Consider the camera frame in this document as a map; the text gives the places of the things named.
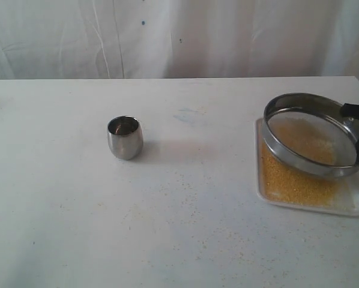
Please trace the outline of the yellow grain powder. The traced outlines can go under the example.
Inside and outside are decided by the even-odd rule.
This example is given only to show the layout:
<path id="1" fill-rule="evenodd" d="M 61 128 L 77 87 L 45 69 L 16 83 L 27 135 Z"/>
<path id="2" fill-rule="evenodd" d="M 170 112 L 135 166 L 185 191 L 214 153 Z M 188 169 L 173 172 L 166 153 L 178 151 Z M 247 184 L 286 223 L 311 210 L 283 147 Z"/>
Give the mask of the yellow grain powder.
<path id="1" fill-rule="evenodd" d="M 290 148 L 325 164 L 336 160 L 330 141 L 304 119 L 288 118 L 276 123 L 276 135 Z M 295 170 L 272 156 L 261 143 L 262 180 L 265 196 L 272 201 L 304 206 L 330 206 L 335 198 L 348 190 L 345 181 L 329 181 Z"/>

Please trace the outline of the white backdrop curtain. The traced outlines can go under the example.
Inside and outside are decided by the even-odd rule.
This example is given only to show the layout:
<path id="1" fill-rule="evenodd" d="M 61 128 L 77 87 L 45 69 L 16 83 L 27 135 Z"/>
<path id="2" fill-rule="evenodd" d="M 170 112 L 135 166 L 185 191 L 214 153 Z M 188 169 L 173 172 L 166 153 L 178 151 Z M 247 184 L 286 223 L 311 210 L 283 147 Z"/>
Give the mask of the white backdrop curtain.
<path id="1" fill-rule="evenodd" d="M 359 78 L 359 1 L 0 1 L 0 79 Z"/>

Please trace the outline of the white square plastic tray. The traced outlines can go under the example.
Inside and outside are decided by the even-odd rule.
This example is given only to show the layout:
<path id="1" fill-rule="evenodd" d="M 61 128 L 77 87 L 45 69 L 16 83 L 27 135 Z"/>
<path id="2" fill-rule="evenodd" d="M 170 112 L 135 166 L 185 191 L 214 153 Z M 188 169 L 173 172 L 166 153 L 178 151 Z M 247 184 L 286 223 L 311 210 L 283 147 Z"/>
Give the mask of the white square plastic tray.
<path id="1" fill-rule="evenodd" d="M 348 190 L 340 193 L 335 198 L 334 203 L 330 206 L 304 206 L 269 200 L 265 196 L 264 182 L 262 180 L 263 165 L 261 163 L 261 143 L 263 143 L 263 139 L 261 136 L 261 123 L 261 119 L 258 119 L 255 122 L 256 181 L 257 194 L 260 199 L 271 205 L 276 205 L 284 208 L 300 209 L 305 211 L 313 211 L 333 215 L 344 215 L 349 217 L 359 216 L 359 180 L 356 176 L 341 180 L 345 181 L 348 184 Z"/>

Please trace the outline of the stainless steel cup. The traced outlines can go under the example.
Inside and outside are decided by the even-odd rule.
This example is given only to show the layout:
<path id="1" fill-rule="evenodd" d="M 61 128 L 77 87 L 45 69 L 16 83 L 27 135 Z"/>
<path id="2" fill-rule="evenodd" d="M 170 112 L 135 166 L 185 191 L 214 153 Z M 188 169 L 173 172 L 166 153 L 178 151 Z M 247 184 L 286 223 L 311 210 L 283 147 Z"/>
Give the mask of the stainless steel cup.
<path id="1" fill-rule="evenodd" d="M 107 125 L 107 141 L 111 153 L 118 159 L 131 160 L 143 148 L 140 122 L 132 116 L 119 116 Z"/>

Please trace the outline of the round steel sieve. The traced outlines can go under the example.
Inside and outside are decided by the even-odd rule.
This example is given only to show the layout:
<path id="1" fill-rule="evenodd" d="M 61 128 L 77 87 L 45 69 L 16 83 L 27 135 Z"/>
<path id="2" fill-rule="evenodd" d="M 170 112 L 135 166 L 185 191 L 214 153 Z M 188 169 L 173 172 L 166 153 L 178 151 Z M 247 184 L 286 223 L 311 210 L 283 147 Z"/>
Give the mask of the round steel sieve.
<path id="1" fill-rule="evenodd" d="M 339 179 L 359 171 L 359 104 L 277 96 L 265 106 L 262 137 L 276 159 L 306 174 Z"/>

